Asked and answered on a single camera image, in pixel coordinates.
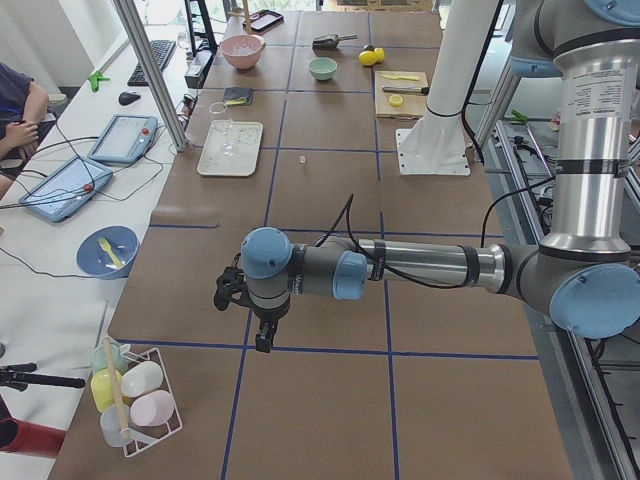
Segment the mint green bowl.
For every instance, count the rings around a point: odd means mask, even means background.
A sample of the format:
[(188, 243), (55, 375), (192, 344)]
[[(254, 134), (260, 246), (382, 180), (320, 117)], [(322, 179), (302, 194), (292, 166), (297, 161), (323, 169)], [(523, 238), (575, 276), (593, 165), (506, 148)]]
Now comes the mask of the mint green bowl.
[(316, 57), (308, 64), (311, 76), (317, 81), (331, 80), (337, 71), (337, 62), (328, 57)]

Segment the pink bowl with ice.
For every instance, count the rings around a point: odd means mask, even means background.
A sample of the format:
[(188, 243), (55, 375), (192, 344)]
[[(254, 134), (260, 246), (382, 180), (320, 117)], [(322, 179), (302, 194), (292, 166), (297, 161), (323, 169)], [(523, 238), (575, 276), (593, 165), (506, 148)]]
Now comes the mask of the pink bowl with ice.
[(265, 48), (266, 41), (259, 35), (235, 35), (226, 38), (220, 44), (223, 57), (239, 70), (253, 68)]

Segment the white cup in rack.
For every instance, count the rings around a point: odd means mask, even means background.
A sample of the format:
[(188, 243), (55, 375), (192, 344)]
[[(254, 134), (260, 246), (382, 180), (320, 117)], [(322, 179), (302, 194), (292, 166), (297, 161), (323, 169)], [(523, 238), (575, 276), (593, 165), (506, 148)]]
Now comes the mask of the white cup in rack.
[(153, 361), (144, 361), (122, 376), (120, 389), (126, 397), (139, 397), (159, 388), (163, 379), (163, 370), (159, 364)]

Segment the pink cup in rack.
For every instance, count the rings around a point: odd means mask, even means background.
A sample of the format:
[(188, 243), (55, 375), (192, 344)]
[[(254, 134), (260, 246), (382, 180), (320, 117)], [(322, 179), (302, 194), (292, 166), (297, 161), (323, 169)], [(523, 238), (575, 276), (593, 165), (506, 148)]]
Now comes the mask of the pink cup in rack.
[(138, 426), (159, 426), (172, 417), (174, 410), (173, 395), (165, 390), (155, 390), (133, 402), (130, 419)]

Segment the yellow plastic fork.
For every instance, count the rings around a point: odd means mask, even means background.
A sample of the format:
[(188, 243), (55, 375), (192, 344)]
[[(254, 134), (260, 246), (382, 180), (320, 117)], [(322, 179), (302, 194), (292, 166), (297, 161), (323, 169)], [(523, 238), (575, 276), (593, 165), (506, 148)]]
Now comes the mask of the yellow plastic fork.
[(116, 269), (121, 269), (124, 264), (118, 255), (114, 252), (111, 243), (104, 237), (98, 238), (100, 248), (108, 255)]

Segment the yellow cup in rack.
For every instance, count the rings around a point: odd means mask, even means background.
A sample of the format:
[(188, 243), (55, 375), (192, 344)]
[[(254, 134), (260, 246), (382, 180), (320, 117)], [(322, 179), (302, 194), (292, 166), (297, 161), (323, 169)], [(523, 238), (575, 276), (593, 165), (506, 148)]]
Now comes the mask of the yellow cup in rack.
[(100, 413), (103, 413), (108, 407), (115, 403), (109, 371), (107, 368), (99, 370), (93, 374), (90, 387), (96, 409)]

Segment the clear grey cup in rack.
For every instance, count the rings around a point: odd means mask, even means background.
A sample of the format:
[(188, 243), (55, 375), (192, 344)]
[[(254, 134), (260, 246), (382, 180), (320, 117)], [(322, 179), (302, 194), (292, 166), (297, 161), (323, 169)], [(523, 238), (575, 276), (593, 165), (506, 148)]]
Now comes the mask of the clear grey cup in rack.
[(105, 442), (111, 447), (124, 447), (132, 441), (130, 437), (122, 437), (118, 409), (115, 404), (110, 405), (102, 412), (100, 428)]

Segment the far teach pendant tablet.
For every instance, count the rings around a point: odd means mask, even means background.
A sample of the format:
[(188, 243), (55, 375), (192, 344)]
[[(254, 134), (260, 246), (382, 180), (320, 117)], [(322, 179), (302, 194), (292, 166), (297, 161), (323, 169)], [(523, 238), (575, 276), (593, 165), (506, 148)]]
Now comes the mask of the far teach pendant tablet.
[(157, 128), (154, 116), (114, 115), (88, 158), (103, 164), (133, 164), (149, 149)]

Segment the teach pendant tablet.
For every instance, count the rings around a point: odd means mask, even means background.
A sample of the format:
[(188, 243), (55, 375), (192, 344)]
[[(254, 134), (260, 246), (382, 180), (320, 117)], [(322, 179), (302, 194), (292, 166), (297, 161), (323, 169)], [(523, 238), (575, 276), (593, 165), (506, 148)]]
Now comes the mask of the teach pendant tablet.
[(154, 116), (114, 115), (88, 158), (103, 164), (133, 164), (149, 149), (157, 128)]
[(112, 176), (110, 168), (75, 156), (23, 195), (18, 204), (47, 221), (58, 223), (73, 216)]

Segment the near teach pendant tablet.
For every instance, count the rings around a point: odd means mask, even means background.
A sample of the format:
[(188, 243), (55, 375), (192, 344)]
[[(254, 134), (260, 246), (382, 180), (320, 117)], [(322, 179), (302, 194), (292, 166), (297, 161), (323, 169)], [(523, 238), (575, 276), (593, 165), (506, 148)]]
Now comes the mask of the near teach pendant tablet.
[(23, 195), (18, 204), (47, 221), (58, 223), (73, 216), (112, 176), (110, 168), (75, 156)]

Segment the green clamp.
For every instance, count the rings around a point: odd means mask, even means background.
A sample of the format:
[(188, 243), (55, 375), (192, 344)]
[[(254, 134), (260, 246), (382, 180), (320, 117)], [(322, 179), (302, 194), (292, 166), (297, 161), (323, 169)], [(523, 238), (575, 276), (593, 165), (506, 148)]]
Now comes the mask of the green clamp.
[(110, 81), (110, 78), (105, 76), (100, 70), (93, 72), (87, 80), (89, 81), (92, 92), (98, 92), (102, 82)]

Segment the yellow lemon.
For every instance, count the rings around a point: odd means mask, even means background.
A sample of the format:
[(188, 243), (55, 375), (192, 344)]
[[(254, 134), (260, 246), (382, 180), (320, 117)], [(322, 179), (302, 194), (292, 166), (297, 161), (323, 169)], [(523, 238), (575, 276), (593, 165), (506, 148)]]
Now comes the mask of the yellow lemon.
[(376, 62), (382, 63), (385, 60), (385, 50), (381, 47), (377, 47), (374, 49), (374, 54), (376, 56)]
[(358, 61), (362, 66), (371, 67), (378, 63), (378, 55), (374, 50), (363, 50), (358, 55)]

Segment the steel muddler black tip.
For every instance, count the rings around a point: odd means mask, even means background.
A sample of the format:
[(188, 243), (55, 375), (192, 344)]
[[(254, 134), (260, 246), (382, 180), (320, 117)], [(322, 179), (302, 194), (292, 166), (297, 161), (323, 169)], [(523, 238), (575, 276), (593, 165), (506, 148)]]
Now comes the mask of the steel muddler black tip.
[(423, 95), (426, 96), (429, 94), (429, 87), (396, 87), (396, 86), (382, 86), (381, 90), (385, 93), (394, 93), (394, 94), (407, 94), (407, 95)]

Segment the seated person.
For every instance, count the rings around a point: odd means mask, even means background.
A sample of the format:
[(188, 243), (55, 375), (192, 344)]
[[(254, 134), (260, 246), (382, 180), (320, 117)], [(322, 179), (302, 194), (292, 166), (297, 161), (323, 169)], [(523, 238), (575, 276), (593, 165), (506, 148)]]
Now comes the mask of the seated person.
[(40, 143), (48, 92), (33, 78), (1, 63), (1, 159), (27, 162)]

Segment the aluminium frame post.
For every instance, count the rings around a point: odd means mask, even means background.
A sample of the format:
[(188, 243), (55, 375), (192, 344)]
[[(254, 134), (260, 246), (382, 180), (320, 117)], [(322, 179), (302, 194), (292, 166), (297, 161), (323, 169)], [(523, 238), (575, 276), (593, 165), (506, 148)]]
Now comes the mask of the aluminium frame post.
[(152, 53), (144, 25), (140, 20), (135, 3), (131, 0), (114, 0), (114, 8), (124, 27), (127, 37), (140, 63), (152, 97), (164, 121), (166, 130), (177, 152), (184, 151), (188, 145), (182, 123), (175, 111), (169, 90), (160, 68)]

